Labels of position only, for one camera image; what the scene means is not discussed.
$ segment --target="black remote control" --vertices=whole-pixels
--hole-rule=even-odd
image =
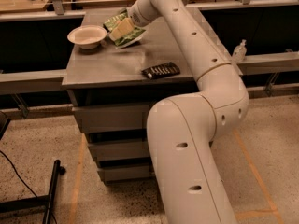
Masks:
[[[143,75],[150,79],[170,77],[180,73],[179,68],[174,63],[162,63],[154,65],[141,71]]]

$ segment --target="bowl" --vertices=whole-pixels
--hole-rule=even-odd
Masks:
[[[71,31],[67,39],[82,49],[95,49],[106,37],[107,31],[96,25],[80,26]]]

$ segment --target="black cable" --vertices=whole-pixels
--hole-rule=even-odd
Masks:
[[[38,196],[36,195],[36,193],[33,192],[32,189],[30,189],[30,187],[25,183],[24,180],[22,180],[22,178],[21,178],[20,175],[18,174],[18,171],[17,171],[15,165],[12,163],[12,161],[9,159],[9,157],[8,157],[3,151],[1,151],[1,150],[0,150],[0,153],[1,153],[1,154],[2,154],[2,155],[9,161],[11,167],[13,168],[13,170],[15,171],[17,177],[18,177],[19,180],[23,183],[23,185],[25,185],[26,188],[28,188],[28,189],[35,195],[35,197],[37,198]],[[55,218],[55,215],[53,214],[53,212],[51,212],[51,215],[52,215],[52,217],[53,217],[55,223],[57,224],[57,221],[56,221],[56,218]]]

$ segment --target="black metal stand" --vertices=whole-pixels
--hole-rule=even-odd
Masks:
[[[56,160],[53,166],[48,195],[0,203],[0,213],[13,212],[22,209],[44,206],[45,214],[43,218],[43,224],[50,224],[50,218],[54,206],[58,175],[62,175],[64,174],[64,172],[65,168],[60,166],[59,160]]]

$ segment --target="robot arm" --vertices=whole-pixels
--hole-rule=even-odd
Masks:
[[[246,116],[242,80],[182,0],[138,0],[129,16],[138,26],[164,17],[200,91],[166,98],[148,116],[149,151],[169,223],[235,224],[209,142]]]

